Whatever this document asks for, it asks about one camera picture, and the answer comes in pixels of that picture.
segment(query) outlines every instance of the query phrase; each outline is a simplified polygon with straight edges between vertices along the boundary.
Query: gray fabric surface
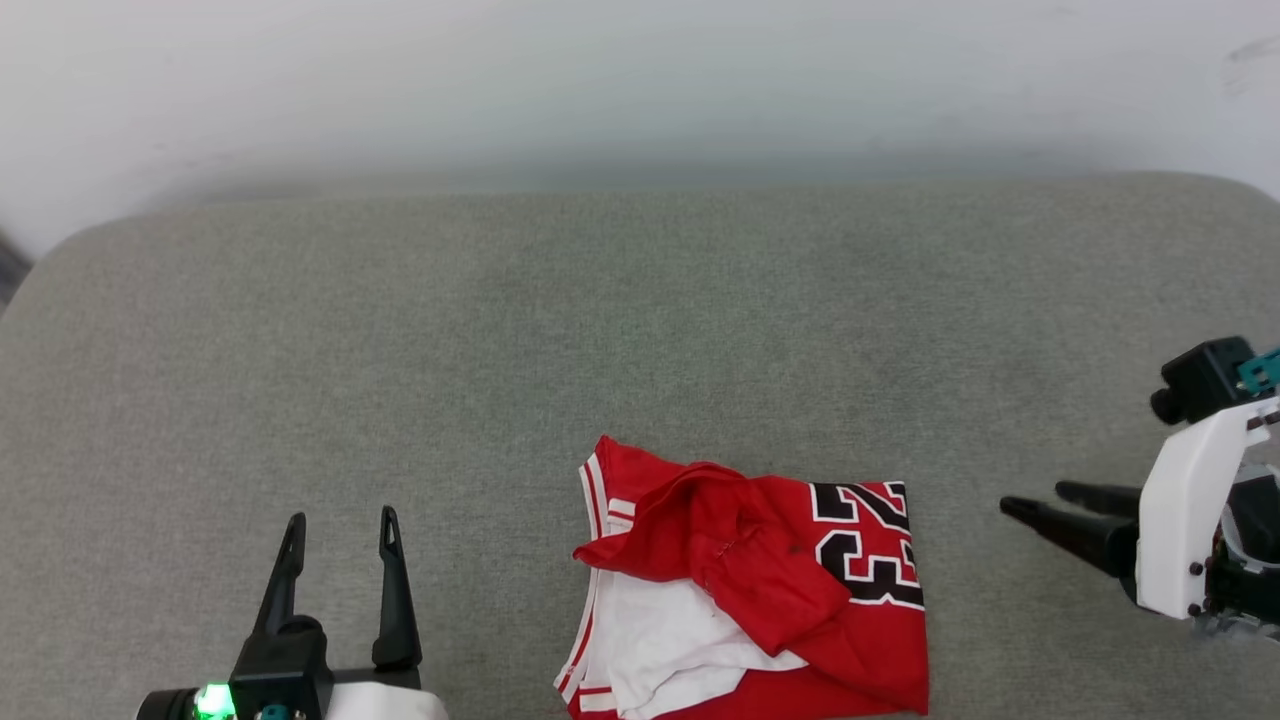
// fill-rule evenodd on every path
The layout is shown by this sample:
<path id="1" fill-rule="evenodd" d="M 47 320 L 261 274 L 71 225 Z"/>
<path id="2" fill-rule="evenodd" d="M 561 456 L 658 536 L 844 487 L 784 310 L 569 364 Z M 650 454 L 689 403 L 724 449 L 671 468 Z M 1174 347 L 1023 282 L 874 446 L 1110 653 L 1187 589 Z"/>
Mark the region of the gray fabric surface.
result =
<path id="1" fill-rule="evenodd" d="M 289 514 L 298 610 L 367 662 L 401 516 L 456 720 L 558 717 L 600 433 L 909 483 L 934 716 L 1275 717 L 1204 641 L 1002 518 L 1140 483 L 1160 365 L 1280 341 L 1280 206 L 1224 181 L 227 206 L 88 231 L 0 319 L 0 697 L 132 716 L 224 676 Z"/>

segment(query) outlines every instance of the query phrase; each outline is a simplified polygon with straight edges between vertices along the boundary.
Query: basketball jersey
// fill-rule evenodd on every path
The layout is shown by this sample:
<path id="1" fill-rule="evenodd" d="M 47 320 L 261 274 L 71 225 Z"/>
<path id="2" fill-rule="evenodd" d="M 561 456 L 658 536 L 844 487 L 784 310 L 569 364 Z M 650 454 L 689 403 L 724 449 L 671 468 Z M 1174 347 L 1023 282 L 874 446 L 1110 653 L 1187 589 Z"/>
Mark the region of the basketball jersey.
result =
<path id="1" fill-rule="evenodd" d="M 581 479 L 593 542 L 575 556 L 593 566 L 591 585 L 557 678 L 575 719 L 927 712 L 923 596 L 900 483 L 748 480 L 607 437 Z M 654 638 L 684 662 L 637 655 L 637 641 Z"/>

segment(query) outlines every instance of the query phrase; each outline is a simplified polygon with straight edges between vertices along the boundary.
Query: gray tablecloth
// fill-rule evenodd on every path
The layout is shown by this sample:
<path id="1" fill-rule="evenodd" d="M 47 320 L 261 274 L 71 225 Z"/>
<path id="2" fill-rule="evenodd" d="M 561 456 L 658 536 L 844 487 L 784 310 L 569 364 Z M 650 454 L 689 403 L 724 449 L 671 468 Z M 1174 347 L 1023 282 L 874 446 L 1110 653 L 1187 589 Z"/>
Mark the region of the gray tablecloth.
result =
<path id="1" fill-rule="evenodd" d="M 1280 206 L 1224 181 L 225 206 L 84 232 L 0 319 L 0 697 L 127 717 L 224 678 L 289 514 L 330 664 L 399 511 L 456 720 L 558 717 L 600 433 L 909 483 L 940 719 L 1275 717 L 1280 648 L 1203 641 L 1002 518 L 1138 484 L 1160 365 L 1280 340 Z"/>

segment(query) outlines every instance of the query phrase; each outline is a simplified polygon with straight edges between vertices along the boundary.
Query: red jersey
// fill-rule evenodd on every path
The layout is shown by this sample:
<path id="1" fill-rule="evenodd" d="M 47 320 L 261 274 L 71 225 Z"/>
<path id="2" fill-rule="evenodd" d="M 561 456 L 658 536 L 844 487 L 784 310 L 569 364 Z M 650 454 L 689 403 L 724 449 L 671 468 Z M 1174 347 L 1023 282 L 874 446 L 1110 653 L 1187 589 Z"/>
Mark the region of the red jersey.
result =
<path id="1" fill-rule="evenodd" d="M 575 557 L 655 583 L 692 579 L 765 653 L 808 661 L 750 669 L 732 692 L 664 719 L 927 714 L 924 601 L 901 483 L 748 479 L 609 438 L 595 457 L 605 478 L 617 478 L 607 498 L 594 500 L 604 511 L 596 518 L 616 493 L 634 516 L 625 532 L 593 532 L 598 539 Z M 566 694 L 575 717 L 608 719 L 608 708 L 590 711 L 594 702 L 584 711 L 581 697 Z"/>

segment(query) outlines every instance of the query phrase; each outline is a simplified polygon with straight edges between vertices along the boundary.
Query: white background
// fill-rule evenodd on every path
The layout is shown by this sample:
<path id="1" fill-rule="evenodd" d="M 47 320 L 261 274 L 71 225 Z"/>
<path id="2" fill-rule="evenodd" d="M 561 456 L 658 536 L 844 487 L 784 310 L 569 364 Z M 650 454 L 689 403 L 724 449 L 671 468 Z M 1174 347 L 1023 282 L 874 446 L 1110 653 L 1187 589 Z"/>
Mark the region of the white background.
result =
<path id="1" fill-rule="evenodd" d="M 0 232 L 236 197 L 1175 169 L 1280 195 L 1274 0 L 0 0 Z"/>

